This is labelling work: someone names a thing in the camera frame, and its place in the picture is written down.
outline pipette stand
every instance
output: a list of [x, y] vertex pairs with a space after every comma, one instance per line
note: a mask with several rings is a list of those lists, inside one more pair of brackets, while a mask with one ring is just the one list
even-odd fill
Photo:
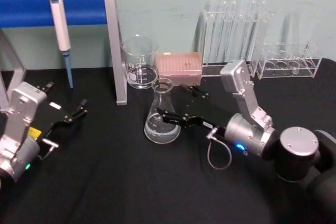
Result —
[[[108, 26], [117, 105], [126, 105], [127, 80], [120, 52], [116, 0], [63, 1], [68, 25]], [[0, 28], [54, 26], [49, 0], [0, 0], [0, 6]]]
[[13, 65], [14, 73], [9, 83], [8, 89], [0, 74], [0, 113], [5, 113], [8, 109], [8, 103], [12, 95], [12, 90], [16, 88], [24, 79], [26, 69], [18, 58], [12, 44], [10, 44], [4, 32], [0, 29], [0, 49], [9, 58]]

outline blue bar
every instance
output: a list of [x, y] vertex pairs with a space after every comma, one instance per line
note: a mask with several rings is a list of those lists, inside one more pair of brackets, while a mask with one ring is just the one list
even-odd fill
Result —
[[[106, 24], [104, 0], [63, 0], [68, 25]], [[0, 28], [53, 26], [49, 0], [0, 0]]]

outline yellow label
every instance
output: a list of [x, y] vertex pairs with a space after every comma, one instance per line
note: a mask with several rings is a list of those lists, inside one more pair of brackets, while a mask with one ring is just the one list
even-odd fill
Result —
[[41, 135], [42, 131], [39, 131], [36, 128], [29, 127], [28, 135], [31, 136], [33, 139], [37, 139]]

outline cable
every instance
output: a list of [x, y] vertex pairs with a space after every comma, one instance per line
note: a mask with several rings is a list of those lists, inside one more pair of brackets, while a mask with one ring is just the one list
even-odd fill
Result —
[[[219, 141], [214, 136], [211, 136], [209, 139], [210, 139], [210, 143], [209, 143], [209, 147], [208, 147], [207, 158], [208, 158], [208, 162], [209, 162], [210, 166], [215, 170], [225, 170], [226, 168], [228, 168], [230, 166], [230, 164], [232, 162], [232, 153], [231, 153], [230, 148], [225, 143], [223, 143], [222, 141]], [[227, 152], [229, 153], [229, 161], [227, 162], [227, 164], [224, 167], [216, 167], [216, 166], [213, 165], [213, 163], [210, 160], [210, 149], [211, 149], [212, 141], [215, 141], [219, 144], [222, 144], [227, 149]]]

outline erlenmeyer flask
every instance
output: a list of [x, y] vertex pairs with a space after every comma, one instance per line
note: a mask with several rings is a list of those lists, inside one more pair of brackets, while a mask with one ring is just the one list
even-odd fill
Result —
[[174, 141], [180, 134], [180, 126], [164, 123], [157, 108], [175, 112], [170, 99], [173, 82], [166, 78], [158, 78], [152, 83], [154, 100], [146, 119], [144, 132], [147, 138], [157, 144], [167, 144]]

